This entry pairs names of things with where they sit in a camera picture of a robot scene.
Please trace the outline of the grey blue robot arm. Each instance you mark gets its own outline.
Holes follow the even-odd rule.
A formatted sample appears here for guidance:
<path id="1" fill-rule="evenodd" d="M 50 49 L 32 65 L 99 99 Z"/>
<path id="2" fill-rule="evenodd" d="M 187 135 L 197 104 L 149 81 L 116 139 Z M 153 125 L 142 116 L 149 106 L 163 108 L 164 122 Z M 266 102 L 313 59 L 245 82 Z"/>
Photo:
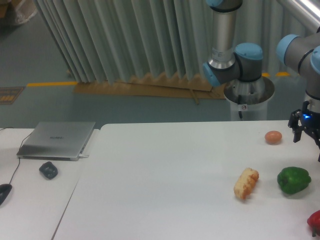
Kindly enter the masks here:
<path id="1" fill-rule="evenodd" d="M 288 126 L 294 142 L 302 133 L 320 142 L 320 3 L 317 0 L 282 0 L 280 4 L 312 31 L 307 37 L 289 34 L 277 47 L 278 59 L 306 80 L 302 107 L 290 114 Z M 233 46 L 240 0 L 209 0 L 213 11 L 214 37 L 211 58 L 203 64 L 208 82 L 224 85 L 224 96 L 231 104 L 231 117 L 257 118 L 262 105 L 273 96 L 274 84 L 262 75 L 262 48 L 254 43 Z"/>

